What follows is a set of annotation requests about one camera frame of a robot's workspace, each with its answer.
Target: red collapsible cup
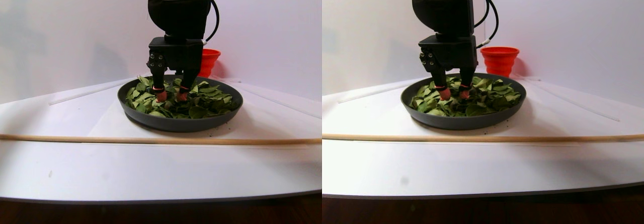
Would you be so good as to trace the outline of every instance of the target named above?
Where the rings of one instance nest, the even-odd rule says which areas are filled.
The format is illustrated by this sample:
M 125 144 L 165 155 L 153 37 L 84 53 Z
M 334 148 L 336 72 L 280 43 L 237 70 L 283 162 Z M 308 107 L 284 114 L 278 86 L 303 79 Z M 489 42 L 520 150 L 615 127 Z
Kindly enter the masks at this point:
M 199 71 L 200 77 L 207 78 L 212 73 L 212 68 L 214 67 L 214 62 L 217 61 L 217 58 L 221 55 L 221 52 L 214 49 L 203 49 L 202 53 L 202 67 Z
M 513 47 L 485 47 L 481 49 L 481 54 L 488 73 L 510 77 L 519 50 Z

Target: pile of leaves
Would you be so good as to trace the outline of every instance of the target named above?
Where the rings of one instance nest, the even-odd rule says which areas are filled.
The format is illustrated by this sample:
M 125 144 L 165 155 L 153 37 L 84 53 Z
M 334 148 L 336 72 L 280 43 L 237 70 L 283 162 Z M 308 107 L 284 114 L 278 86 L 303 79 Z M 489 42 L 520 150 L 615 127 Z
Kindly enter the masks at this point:
M 432 82 L 418 90 L 410 107 L 436 116 L 480 116 L 509 109 L 517 105 L 521 98 L 521 94 L 511 84 L 504 84 L 502 80 L 474 77 L 469 99 L 462 99 L 458 96 L 460 79 L 448 77 L 447 80 L 452 95 L 450 99 L 441 100 L 441 95 Z
M 168 93 L 165 102 L 156 102 L 152 77 L 138 77 L 138 81 L 135 88 L 127 91 L 126 105 L 141 113 L 164 118 L 200 119 L 221 116 L 239 107 L 231 95 L 223 93 L 219 86 L 210 86 L 207 81 L 195 82 L 187 101 L 183 102 L 177 102 L 175 98 L 182 79 L 175 79 L 172 86 L 164 82 Z

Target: green leaf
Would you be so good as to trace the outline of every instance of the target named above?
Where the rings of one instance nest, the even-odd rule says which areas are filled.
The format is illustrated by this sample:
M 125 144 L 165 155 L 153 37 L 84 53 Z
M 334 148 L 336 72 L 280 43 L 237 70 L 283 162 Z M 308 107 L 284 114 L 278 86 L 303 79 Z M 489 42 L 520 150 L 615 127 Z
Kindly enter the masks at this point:
M 511 105 L 505 97 L 499 97 L 497 99 L 494 99 L 494 102 L 492 103 L 492 107 L 494 109 L 501 109 L 502 107 L 509 107 L 509 106 Z
M 421 86 L 421 88 L 416 92 L 416 96 L 425 97 L 425 89 L 427 88 L 429 88 L 429 86 Z
M 137 98 L 140 95 L 141 95 L 141 92 L 136 91 L 136 90 L 131 93 L 132 98 Z
M 145 87 L 145 85 L 144 85 L 143 83 L 138 82 L 138 83 L 136 84 L 136 90 L 137 90 L 137 91 L 145 91 L 145 89 L 146 89 L 146 87 Z
M 177 118 L 177 119 L 189 119 L 190 116 L 185 115 L 185 114 L 177 114 L 177 115 L 175 115 L 175 118 Z
M 472 85 L 476 85 L 476 84 L 478 84 L 478 82 L 481 82 L 480 77 L 473 77 L 472 78 Z
M 508 100 L 508 102 L 512 102 L 513 100 L 517 100 L 518 98 L 521 98 L 521 95 L 506 96 L 506 100 Z
M 415 100 L 412 101 L 412 108 L 417 108 L 424 100 Z
M 439 97 L 441 97 L 441 93 L 439 93 L 439 91 L 434 90 L 428 97 L 430 97 L 430 98 L 439 98 Z
M 125 98 L 126 98 L 126 99 L 133 99 L 133 97 L 132 97 L 132 93 L 133 93 L 134 91 L 135 91 L 135 88 L 130 88 L 130 89 L 127 91 L 127 94 L 125 95 Z
M 141 113 L 146 113 L 146 112 L 147 112 L 147 109 L 145 108 L 145 105 L 143 105 L 143 104 L 139 104 L 139 105 L 136 107 L 136 110 L 137 110 L 137 111 L 139 111 L 139 112 L 141 112 Z
M 143 85 L 145 86 L 150 86 L 150 81 L 148 81 L 148 79 L 146 79 L 145 77 L 138 76 L 138 81 L 143 83 Z
M 481 79 L 478 83 L 474 84 L 474 88 L 487 88 L 490 79 Z
M 138 98 L 136 99 L 136 101 L 137 101 L 137 102 L 143 102 L 143 101 L 148 100 L 148 99 L 150 99 L 150 98 L 152 98 L 152 97 L 155 97 L 155 96 L 154 96 L 154 95 L 152 95 L 152 94 L 150 94 L 150 93 L 143 93 L 143 95 L 141 95 L 140 97 L 138 97 Z
M 211 87 L 211 88 L 202 88 L 202 89 L 199 89 L 199 92 L 200 93 L 214 93 L 215 91 L 217 91 L 217 88 L 219 88 L 219 86 L 214 86 L 214 87 Z
M 427 102 L 422 102 L 420 105 L 418 105 L 418 108 L 416 111 L 419 111 L 421 113 L 425 113 L 429 110 L 430 108 L 427 106 Z
M 443 111 L 439 109 L 432 109 L 432 111 L 430 111 L 427 114 L 434 115 L 434 116 L 447 116 L 447 114 L 445 114 Z
M 193 107 L 190 109 L 189 114 L 192 119 L 200 119 L 208 113 L 208 110 L 203 107 Z
M 174 81 L 172 81 L 172 86 L 175 86 L 177 88 L 180 87 L 181 86 L 181 78 L 174 79 Z
M 160 116 L 161 118 L 165 118 L 166 116 L 163 113 L 159 113 L 158 111 L 153 111 L 150 113 L 152 116 Z
M 492 88 L 492 91 L 505 91 L 506 89 L 508 89 L 508 87 L 510 87 L 509 84 L 508 85 L 503 85 L 503 86 L 497 86 L 497 87 Z
M 199 86 L 194 86 L 193 89 L 190 90 L 190 93 L 198 93 L 199 92 Z
M 467 109 L 465 109 L 466 116 L 479 116 L 483 113 L 485 113 L 485 107 L 481 107 L 479 105 L 469 105 Z

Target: white backdrop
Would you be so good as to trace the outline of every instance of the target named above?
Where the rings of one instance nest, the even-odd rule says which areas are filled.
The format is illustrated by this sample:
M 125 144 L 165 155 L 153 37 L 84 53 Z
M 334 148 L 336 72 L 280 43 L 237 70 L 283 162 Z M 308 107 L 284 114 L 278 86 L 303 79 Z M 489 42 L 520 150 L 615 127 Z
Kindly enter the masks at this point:
M 320 0 L 217 1 L 219 73 L 320 100 Z M 160 35 L 147 0 L 0 0 L 0 104 L 147 72 Z
M 321 0 L 216 0 L 215 74 L 322 101 Z M 206 34 L 214 28 L 214 10 Z
M 642 0 L 493 0 L 513 71 L 644 107 Z M 493 25 L 487 24 L 488 32 Z
M 412 0 L 323 1 L 325 95 L 430 76 L 418 59 L 418 42 L 434 32 L 416 18 Z M 474 0 L 476 21 L 484 13 L 485 0 Z M 485 40 L 485 26 L 474 35 Z

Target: black cable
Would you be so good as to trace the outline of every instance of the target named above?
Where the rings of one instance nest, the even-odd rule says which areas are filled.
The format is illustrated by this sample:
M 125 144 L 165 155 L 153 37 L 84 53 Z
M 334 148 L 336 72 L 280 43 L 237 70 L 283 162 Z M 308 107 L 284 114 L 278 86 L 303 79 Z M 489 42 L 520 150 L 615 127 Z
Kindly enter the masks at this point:
M 497 7 L 494 5 L 494 2 L 492 0 L 486 0 L 486 3 L 489 4 L 489 6 L 492 6 L 492 10 L 494 11 L 494 16 L 496 20 L 496 26 L 494 28 L 494 31 L 492 32 L 492 35 L 487 40 L 492 40 L 494 36 L 497 34 L 497 31 L 499 30 L 499 12 L 497 12 Z M 483 47 L 483 44 L 478 45 L 476 48 L 479 49 L 480 47 Z
M 217 16 L 217 22 L 214 25 L 214 29 L 210 36 L 205 40 L 206 42 L 208 42 L 214 36 L 214 33 L 217 32 L 217 29 L 219 29 L 219 8 L 217 8 L 217 3 L 214 0 L 210 0 L 210 2 L 212 3 L 212 7 L 214 7 L 214 14 Z
M 474 28 L 478 27 L 480 24 L 482 24 L 485 21 L 485 19 L 488 18 L 488 13 L 490 13 L 490 2 L 488 0 L 485 0 L 485 3 L 486 3 L 485 14 L 483 15 L 483 18 L 481 18 L 479 22 L 474 24 Z

